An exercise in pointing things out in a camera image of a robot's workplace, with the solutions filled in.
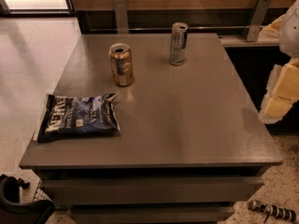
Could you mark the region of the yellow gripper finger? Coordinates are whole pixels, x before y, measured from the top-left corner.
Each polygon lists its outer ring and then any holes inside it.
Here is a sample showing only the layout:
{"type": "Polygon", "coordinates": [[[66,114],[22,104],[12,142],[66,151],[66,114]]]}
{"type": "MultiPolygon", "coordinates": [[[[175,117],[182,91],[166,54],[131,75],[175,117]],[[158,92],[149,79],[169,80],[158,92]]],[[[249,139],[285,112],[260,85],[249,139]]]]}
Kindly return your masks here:
{"type": "Polygon", "coordinates": [[[275,64],[266,85],[259,120],[264,124],[281,121],[299,101],[299,60],[292,58],[283,66],[275,64]]]}
{"type": "Polygon", "coordinates": [[[259,33],[259,39],[279,39],[281,25],[284,20],[284,15],[266,25],[259,33]]]}

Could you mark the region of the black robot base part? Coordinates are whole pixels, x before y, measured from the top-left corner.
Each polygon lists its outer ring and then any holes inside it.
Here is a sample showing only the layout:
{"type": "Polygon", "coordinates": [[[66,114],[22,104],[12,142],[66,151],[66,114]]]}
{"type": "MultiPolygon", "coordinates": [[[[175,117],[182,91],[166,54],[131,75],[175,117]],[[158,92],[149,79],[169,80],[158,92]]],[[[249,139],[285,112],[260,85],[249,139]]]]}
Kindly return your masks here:
{"type": "Polygon", "coordinates": [[[20,187],[29,187],[22,179],[0,176],[0,224],[45,224],[55,211],[50,200],[21,202],[20,187]]]}

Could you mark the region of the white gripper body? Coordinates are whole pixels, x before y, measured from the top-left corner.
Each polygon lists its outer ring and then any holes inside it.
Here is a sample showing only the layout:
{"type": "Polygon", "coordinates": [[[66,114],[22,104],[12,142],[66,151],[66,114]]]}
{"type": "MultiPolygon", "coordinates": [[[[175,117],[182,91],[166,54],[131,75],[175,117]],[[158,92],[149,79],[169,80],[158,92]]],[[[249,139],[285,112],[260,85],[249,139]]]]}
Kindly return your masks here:
{"type": "Polygon", "coordinates": [[[299,0],[287,10],[281,23],[279,49],[292,58],[299,57],[299,0]]]}

